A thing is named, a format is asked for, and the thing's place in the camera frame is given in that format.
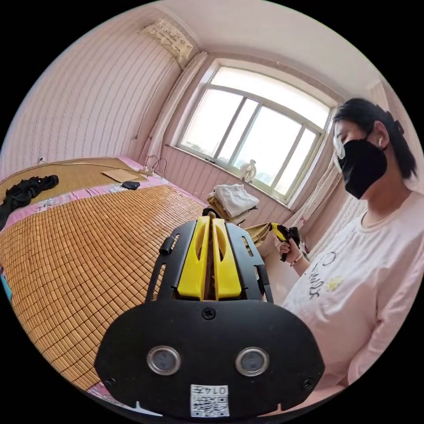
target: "window sill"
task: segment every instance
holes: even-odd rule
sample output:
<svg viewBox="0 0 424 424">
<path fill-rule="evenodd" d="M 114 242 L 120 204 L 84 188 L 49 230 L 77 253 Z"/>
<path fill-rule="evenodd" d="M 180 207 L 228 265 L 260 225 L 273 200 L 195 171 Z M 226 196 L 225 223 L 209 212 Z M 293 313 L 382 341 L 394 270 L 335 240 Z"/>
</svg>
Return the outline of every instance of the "window sill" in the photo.
<svg viewBox="0 0 424 424">
<path fill-rule="evenodd" d="M 193 157 L 193 158 L 195 158 L 195 159 L 197 159 L 197 160 L 200 160 L 200 161 L 202 161 L 202 162 L 204 162 L 204 163 L 206 163 L 206 164 L 208 164 L 208 165 L 210 165 L 210 166 L 212 166 L 212 167 L 215 167 L 216 169 L 219 169 L 221 172 L 224 172 L 224 173 L 226 173 L 227 175 L 230 175 L 230 176 L 231 176 L 231 177 L 233 177 L 233 178 L 236 178 L 236 179 L 238 179 L 238 180 L 240 179 L 240 177 L 239 177 L 239 176 L 237 176 L 237 175 L 233 174 L 232 172 L 230 172 L 230 171 L 228 171 L 228 170 L 226 170 L 226 169 L 224 169 L 224 168 L 221 168 L 219 165 L 216 165 L 215 163 L 209 162 L 208 160 L 205 160 L 205 159 L 203 159 L 203 158 L 201 158 L 201 157 L 199 157 L 199 156 L 197 156 L 197 155 L 195 155 L 195 154 L 193 154 L 193 153 L 190 153 L 189 151 L 186 151 L 186 150 L 184 150 L 184 149 L 181 149 L 181 148 L 179 148 L 179 147 L 177 147 L 177 146 L 171 146 L 171 145 L 169 145 L 169 144 L 165 144 L 165 146 L 166 146 L 166 147 L 169 147 L 169 148 L 171 148 L 171 149 L 175 149 L 175 150 L 177 150 L 177 151 L 179 151 L 179 152 L 181 152 L 181 153 L 184 153 L 185 155 L 191 156 L 191 157 Z M 276 199 L 276 198 L 274 198 L 274 197 L 270 196 L 270 195 L 269 195 L 266 191 L 261 190 L 260 188 L 256 187 L 255 185 L 253 185 L 253 184 L 251 184 L 251 183 L 249 183 L 249 182 L 243 182 L 243 184 L 245 184 L 245 185 L 249 186 L 249 187 L 250 187 L 250 188 L 252 188 L 253 190 L 258 191 L 258 192 L 259 192 L 259 193 L 261 193 L 262 195 L 264 195 L 264 196 L 268 197 L 269 199 L 273 200 L 274 202 L 276 202 L 278 205 L 282 206 L 285 210 L 287 210 L 287 211 L 288 211 L 288 212 L 290 212 L 291 214 L 293 214 L 293 213 L 294 213 L 291 209 L 289 209 L 289 208 L 287 207 L 287 205 L 285 205 L 284 203 L 282 203 L 282 202 L 281 202 L 281 201 L 279 201 L 278 199 Z"/>
</svg>

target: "white fan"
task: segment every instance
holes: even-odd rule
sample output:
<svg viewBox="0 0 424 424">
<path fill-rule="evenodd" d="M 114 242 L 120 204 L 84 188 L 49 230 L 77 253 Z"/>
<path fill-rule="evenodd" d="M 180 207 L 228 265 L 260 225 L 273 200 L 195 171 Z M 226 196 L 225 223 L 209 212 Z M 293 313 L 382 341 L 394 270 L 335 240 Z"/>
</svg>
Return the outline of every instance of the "white fan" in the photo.
<svg viewBox="0 0 424 424">
<path fill-rule="evenodd" d="M 251 182 L 256 176 L 256 161 L 251 159 L 249 163 L 245 163 L 240 167 L 240 178 L 242 181 Z"/>
</svg>

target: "bamboo mat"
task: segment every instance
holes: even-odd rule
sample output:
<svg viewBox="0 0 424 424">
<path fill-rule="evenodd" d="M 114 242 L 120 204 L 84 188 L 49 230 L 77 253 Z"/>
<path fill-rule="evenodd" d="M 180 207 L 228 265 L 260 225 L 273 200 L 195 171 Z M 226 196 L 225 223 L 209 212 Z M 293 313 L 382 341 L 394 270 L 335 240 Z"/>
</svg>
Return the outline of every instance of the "bamboo mat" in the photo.
<svg viewBox="0 0 424 424">
<path fill-rule="evenodd" d="M 105 330 L 144 301 L 163 240 L 202 210 L 157 186 L 66 203 L 0 235 L 15 313 L 65 378 L 83 390 L 99 382 L 93 363 Z"/>
<path fill-rule="evenodd" d="M 92 164 L 98 163 L 104 166 L 72 164 L 78 162 Z M 118 158 L 74 159 L 61 163 L 40 165 L 14 174 L 12 177 L 0 184 L 0 203 L 5 198 L 7 189 L 11 188 L 14 184 L 18 184 L 21 180 L 29 179 L 31 177 L 45 177 L 47 175 L 57 175 L 59 177 L 59 184 L 50 190 L 41 192 L 36 198 L 31 200 L 30 204 L 33 204 L 51 199 L 52 197 L 61 196 L 62 194 L 70 193 L 72 191 L 89 189 L 91 187 L 103 186 L 106 184 L 117 184 L 116 181 L 102 174 L 103 171 L 113 170 L 113 168 L 110 167 L 133 171 L 128 165 Z M 137 179 L 137 181 L 146 181 L 146 178 L 140 175 L 140 178 Z"/>
</svg>

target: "yellow and black device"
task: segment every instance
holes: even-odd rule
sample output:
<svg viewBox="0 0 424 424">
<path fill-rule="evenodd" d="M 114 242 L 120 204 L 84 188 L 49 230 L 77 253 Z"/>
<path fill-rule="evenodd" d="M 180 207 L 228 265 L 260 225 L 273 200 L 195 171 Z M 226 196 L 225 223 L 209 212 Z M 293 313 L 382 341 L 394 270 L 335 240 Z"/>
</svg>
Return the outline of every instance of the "yellow and black device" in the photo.
<svg viewBox="0 0 424 424">
<path fill-rule="evenodd" d="M 273 303 L 249 233 L 203 216 L 164 240 L 144 304 L 112 322 L 95 369 L 126 406 L 211 423 L 299 405 L 324 363 L 303 321 Z"/>
<path fill-rule="evenodd" d="M 147 299 L 165 271 L 158 297 L 273 302 L 265 264 L 249 234 L 223 219 L 202 216 L 177 228 L 160 248 Z"/>
<path fill-rule="evenodd" d="M 293 239 L 293 241 L 296 243 L 297 247 L 299 247 L 300 245 L 300 237 L 299 237 L 299 232 L 297 230 L 296 227 L 292 227 L 292 228 L 286 228 L 283 225 L 280 224 L 276 224 L 276 223 L 270 223 L 269 224 L 269 229 L 270 231 L 272 231 L 277 238 L 281 241 L 281 242 L 288 242 L 290 239 Z M 282 254 L 281 255 L 281 261 L 285 262 L 287 258 L 287 254 Z"/>
</svg>

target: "black face mask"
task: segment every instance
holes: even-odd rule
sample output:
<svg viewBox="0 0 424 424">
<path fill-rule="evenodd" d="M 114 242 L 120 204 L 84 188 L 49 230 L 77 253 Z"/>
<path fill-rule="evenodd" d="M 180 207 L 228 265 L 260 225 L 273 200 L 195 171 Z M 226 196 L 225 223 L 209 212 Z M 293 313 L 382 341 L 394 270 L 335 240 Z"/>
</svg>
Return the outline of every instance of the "black face mask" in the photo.
<svg viewBox="0 0 424 424">
<path fill-rule="evenodd" d="M 367 139 L 351 140 L 344 145 L 344 158 L 339 159 L 346 191 L 360 199 L 387 171 L 387 159 Z"/>
</svg>

